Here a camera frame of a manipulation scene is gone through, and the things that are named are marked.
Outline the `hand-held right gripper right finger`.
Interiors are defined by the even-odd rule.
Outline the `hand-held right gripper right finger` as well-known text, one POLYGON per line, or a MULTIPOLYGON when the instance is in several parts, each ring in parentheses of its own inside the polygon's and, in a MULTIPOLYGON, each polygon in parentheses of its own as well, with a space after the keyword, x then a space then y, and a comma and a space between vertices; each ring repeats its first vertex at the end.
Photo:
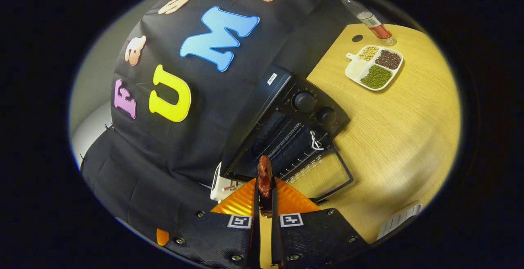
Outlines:
POLYGON ((273 265, 280 269, 333 269, 369 248, 337 209, 320 209, 279 178, 273 184, 273 265))

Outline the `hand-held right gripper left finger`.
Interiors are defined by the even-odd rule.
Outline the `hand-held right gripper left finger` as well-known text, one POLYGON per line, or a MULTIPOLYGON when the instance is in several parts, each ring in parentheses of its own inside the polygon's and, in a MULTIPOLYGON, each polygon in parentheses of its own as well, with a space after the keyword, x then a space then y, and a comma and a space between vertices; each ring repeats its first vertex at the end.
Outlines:
POLYGON ((216 203, 200 184, 184 188, 176 222, 163 230, 163 247, 198 268, 260 268, 258 180, 216 203))

